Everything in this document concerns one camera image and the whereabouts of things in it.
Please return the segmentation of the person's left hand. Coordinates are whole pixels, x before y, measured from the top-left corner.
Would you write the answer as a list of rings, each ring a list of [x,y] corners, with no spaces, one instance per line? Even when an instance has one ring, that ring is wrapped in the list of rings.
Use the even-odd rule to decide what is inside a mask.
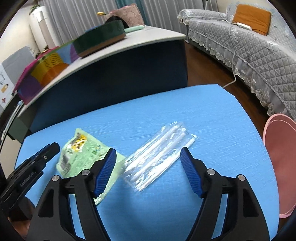
[[[12,217],[8,217],[14,229],[23,239],[27,238],[35,208],[35,205],[30,199],[24,197],[12,210]]]

